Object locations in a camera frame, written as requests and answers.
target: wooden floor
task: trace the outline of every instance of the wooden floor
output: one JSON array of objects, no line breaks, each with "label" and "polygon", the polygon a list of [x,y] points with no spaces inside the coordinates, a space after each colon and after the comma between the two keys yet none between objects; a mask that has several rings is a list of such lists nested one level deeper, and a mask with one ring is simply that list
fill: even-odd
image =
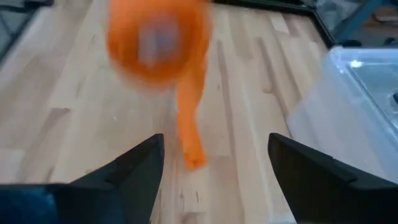
[{"label": "wooden floor", "polygon": [[104,47],[108,1],[43,9],[0,71],[0,181],[69,182],[155,133],[165,169],[151,223],[292,220],[267,155],[270,132],[318,76],[326,52],[308,18],[213,6],[198,111],[209,164],[183,167],[174,91],[123,86]]}]

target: motion blur object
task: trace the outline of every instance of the motion blur object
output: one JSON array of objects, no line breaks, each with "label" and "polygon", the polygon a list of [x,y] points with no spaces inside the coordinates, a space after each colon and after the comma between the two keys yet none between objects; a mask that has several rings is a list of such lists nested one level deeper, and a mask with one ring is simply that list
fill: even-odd
[{"label": "motion blur object", "polygon": [[128,83],[151,90],[177,84],[178,130],[185,164],[206,164],[195,124],[205,85],[210,27],[207,2],[112,0],[108,51]]}]

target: black frame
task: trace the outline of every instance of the black frame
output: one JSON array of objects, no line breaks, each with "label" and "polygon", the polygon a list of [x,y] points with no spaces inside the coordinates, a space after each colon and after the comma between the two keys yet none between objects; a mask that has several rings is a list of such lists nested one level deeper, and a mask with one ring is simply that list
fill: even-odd
[{"label": "black frame", "polygon": [[305,6],[300,0],[284,0],[285,3],[268,1],[268,0],[213,0],[217,4],[225,4],[230,6],[247,7],[251,9],[262,9],[268,11],[278,11],[282,13],[296,14],[300,16],[307,16],[313,22],[325,46],[330,49],[338,43],[329,33],[315,8]]},{"label": "black frame", "polygon": [[270,133],[272,169],[297,223],[393,223],[398,185]]},{"label": "black frame", "polygon": [[[35,16],[35,13],[40,7],[44,6],[52,6],[54,4],[54,0],[23,0],[22,6],[9,6],[9,5],[2,5],[0,4],[0,22],[6,33],[10,37],[10,41],[6,44],[6,46],[0,50],[0,65],[6,59],[7,54],[15,45],[15,43],[19,40],[19,37],[25,31],[25,28],[29,25],[29,22]],[[25,20],[20,24],[15,32],[11,32],[11,30],[7,26],[7,22],[4,20],[1,12],[8,11],[8,12],[18,12],[18,13],[25,13],[26,17]]]}]

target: wood plank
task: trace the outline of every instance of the wood plank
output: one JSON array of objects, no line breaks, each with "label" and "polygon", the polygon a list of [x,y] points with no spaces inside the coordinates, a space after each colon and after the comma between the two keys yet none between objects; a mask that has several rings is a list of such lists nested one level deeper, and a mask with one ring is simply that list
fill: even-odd
[{"label": "wood plank", "polygon": [[69,121],[69,110],[49,110],[47,119],[24,156],[18,174],[19,182],[41,183],[48,181],[57,162],[59,145],[63,141]]},{"label": "wood plank", "polygon": [[319,35],[316,38],[313,34],[313,27],[308,23],[308,18],[294,14],[288,14],[285,18],[287,19],[289,28],[294,33],[294,36],[301,37],[312,42],[319,41]]},{"label": "wood plank", "polygon": [[212,42],[208,52],[205,89],[196,118],[201,143],[206,155],[210,157],[231,155],[223,88],[216,48]]},{"label": "wood plank", "polygon": [[320,57],[317,59],[317,54],[320,54],[319,44],[304,40],[300,37],[293,38],[291,44],[295,47],[295,49],[301,54],[305,54],[305,57],[302,57],[302,62],[304,67],[307,68],[308,81],[310,82],[310,86],[314,86],[315,82],[320,77]]},{"label": "wood plank", "polygon": [[244,223],[244,210],[239,192],[236,162],[230,157],[218,157],[209,162],[211,223]]},{"label": "wood plank", "polygon": [[171,110],[167,103],[174,94],[147,95],[125,88],[112,70],[94,72],[74,108],[53,180],[71,181],[105,165],[161,131],[168,119],[162,116]]},{"label": "wood plank", "polygon": [[182,221],[183,224],[206,224],[209,223],[208,217],[204,213],[193,213],[186,215]]},{"label": "wood plank", "polygon": [[318,33],[317,29],[315,28],[314,23],[311,21],[310,18],[307,17],[301,17],[300,18],[301,23],[303,24],[303,26],[305,26],[305,30],[307,31],[308,35],[310,36],[310,40],[312,40],[311,42],[315,42],[318,43],[322,46],[325,47],[325,44],[322,41],[322,38],[320,36],[320,34]]},{"label": "wood plank", "polygon": [[300,46],[301,44],[296,37],[289,37],[286,35],[278,35],[280,46],[282,47],[283,54],[286,57],[287,64],[289,65],[294,81],[298,86],[298,90],[302,97],[310,91],[313,84],[313,78],[310,76],[310,71],[305,64],[302,57]]},{"label": "wood plank", "polygon": [[[49,97],[90,4],[91,1],[59,1],[54,7],[41,9],[11,50],[0,71],[0,148],[16,150],[16,154],[23,150],[26,158],[40,154],[43,164],[56,161],[42,154],[37,145],[46,132],[42,128],[46,128],[43,125],[50,114]],[[22,166],[21,170],[11,164],[7,166],[23,173],[26,160],[14,161],[18,167]],[[36,179],[36,174],[45,178],[49,169],[33,168],[32,178],[42,180]],[[28,181],[24,175],[16,175],[15,181]]]},{"label": "wood plank", "polygon": [[151,223],[183,223],[182,177],[185,168],[174,129],[165,134],[165,161],[162,181],[151,215]]},{"label": "wood plank", "polygon": [[247,98],[241,86],[241,70],[236,65],[237,59],[231,47],[217,43],[220,69],[228,76],[231,99],[234,151],[238,170],[245,223],[264,223],[270,215],[266,186],[263,183],[261,167],[257,160],[252,129],[246,105]]},{"label": "wood plank", "polygon": [[210,168],[202,167],[195,171],[184,171],[181,194],[183,195],[184,215],[209,212],[210,198]]},{"label": "wood plank", "polygon": [[325,57],[326,53],[328,52],[328,49],[325,47],[325,45],[323,43],[311,42],[310,43],[310,51],[313,55],[313,58],[316,61],[313,63],[318,64],[320,66],[322,59]]},{"label": "wood plank", "polygon": [[251,60],[253,54],[249,44],[248,32],[243,21],[243,13],[236,8],[231,8],[228,11],[228,20],[230,33],[228,38],[232,40],[236,55],[240,60]]},{"label": "wood plank", "polygon": [[17,172],[25,156],[25,150],[0,148],[0,183],[17,181]]},{"label": "wood plank", "polygon": [[275,83],[275,92],[280,95],[282,111],[287,117],[301,99],[300,92],[267,14],[259,12],[257,17],[262,22],[263,30],[261,39],[257,41],[258,47],[261,49],[264,63],[270,69],[270,78]]},{"label": "wood plank", "polygon": [[211,7],[213,21],[213,39],[222,39],[230,35],[228,11],[234,7],[214,4]]},{"label": "wood plank", "polygon": [[[251,14],[247,17],[244,16],[243,18],[250,21],[253,18],[255,18],[255,16]],[[250,47],[252,49],[260,49],[256,43],[256,38],[252,37],[251,40],[252,41],[248,43],[247,47]],[[250,207],[250,205],[248,204],[245,204],[245,199],[247,200],[252,196],[249,195],[247,192],[241,192],[243,198],[244,210],[245,210],[246,223],[256,223],[256,222],[265,222],[265,221],[274,222],[276,220],[286,221],[286,219],[288,221],[294,220],[292,218],[290,208],[287,205],[283,193],[280,190],[279,185],[276,181],[276,178],[274,176],[271,167],[271,162],[269,161],[268,155],[265,150],[267,147],[267,142],[268,142],[267,137],[269,133],[278,132],[286,136],[289,135],[289,132],[285,124],[285,118],[283,117],[283,113],[280,110],[279,106],[280,103],[278,102],[277,98],[272,94],[274,92],[273,86],[270,87],[271,90],[270,92],[264,93],[263,89],[257,85],[259,76],[268,75],[269,72],[273,71],[263,67],[263,69],[260,70],[259,74],[256,72],[251,72],[252,70],[250,69],[250,67],[253,64],[259,64],[261,62],[264,62],[264,58],[262,57],[262,54],[260,52],[261,50],[259,50],[255,54],[255,56],[258,57],[257,60],[254,58],[250,60],[247,59],[239,60],[239,56],[234,57],[232,46],[229,45],[227,47],[222,47],[223,43],[226,43],[226,45],[228,45],[228,43],[231,44],[231,42],[233,41],[228,42],[228,39],[227,40],[223,39],[223,42],[219,42],[220,43],[219,48],[223,48],[222,50],[219,51],[219,53],[224,54],[224,56],[227,55],[225,56],[226,57],[225,70],[227,70],[229,78],[228,81],[230,83],[230,86],[235,85],[233,88],[230,87],[230,89],[233,89],[234,93],[231,92],[229,93],[231,96],[234,94],[234,96],[231,97],[233,117],[234,113],[239,114],[237,110],[242,111],[242,108],[243,110],[246,110],[246,117],[245,118],[239,117],[240,118],[239,134],[242,134],[241,129],[244,126],[242,124],[242,120],[246,120],[244,122],[246,123],[245,126],[248,129],[244,130],[245,132],[247,132],[244,135],[244,137],[242,136],[237,137],[237,135],[235,134],[234,139],[235,141],[239,140],[243,141],[241,138],[247,138],[245,142],[247,142],[248,139],[252,140],[252,142],[247,143],[248,146],[244,148],[245,156],[243,156],[242,152],[240,152],[242,148],[238,147],[236,148],[239,185],[240,188],[242,187],[247,188],[248,186],[243,185],[241,181],[245,181],[245,183],[248,183],[250,182],[249,180],[251,180],[253,181],[250,182],[251,185],[260,186],[260,188],[256,191],[256,195],[258,197],[257,201],[261,200],[260,196],[262,194],[271,195],[271,197],[265,197],[264,198],[265,201],[263,201],[262,204],[262,206],[267,206],[268,212],[262,211],[262,213],[261,212],[247,213],[248,210],[254,211],[254,208]],[[236,96],[235,93],[236,91],[242,94],[242,96],[240,97]],[[239,99],[240,103],[235,102],[236,105],[234,107],[233,106],[234,101],[237,101]],[[240,161],[241,159],[245,161],[246,166],[248,165],[248,163],[254,164],[252,166],[256,166],[256,168],[253,167],[253,169],[259,170],[259,173],[256,173],[257,180],[250,179],[248,177],[248,174],[245,175],[244,180],[242,179],[240,175],[244,171],[242,167],[239,167],[239,163],[242,162]]]},{"label": "wood plank", "polygon": [[289,28],[286,25],[285,19],[280,12],[267,12],[273,28],[279,32],[289,34]]},{"label": "wood plank", "polygon": [[250,73],[255,77],[252,83],[253,88],[257,89],[256,86],[259,86],[262,92],[271,93],[274,91],[271,83],[272,74],[270,74],[272,71],[270,70],[270,66],[264,63],[261,48],[256,42],[262,35],[261,27],[263,26],[257,14],[258,12],[250,9],[242,10],[242,18],[250,40],[248,47],[250,47],[253,52],[253,58],[247,60],[244,65],[246,66],[246,73]]},{"label": "wood plank", "polygon": [[107,1],[95,0],[88,9],[50,99],[50,107],[73,108],[81,89],[86,85],[87,76],[104,61],[103,27],[107,8]]}]

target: transparent lid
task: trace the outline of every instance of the transparent lid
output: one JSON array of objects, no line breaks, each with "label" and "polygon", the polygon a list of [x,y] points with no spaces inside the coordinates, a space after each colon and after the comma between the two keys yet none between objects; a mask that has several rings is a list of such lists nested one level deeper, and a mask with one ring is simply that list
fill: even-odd
[{"label": "transparent lid", "polygon": [[338,73],[347,75],[373,105],[395,137],[398,136],[398,49],[334,48],[329,59]]}]

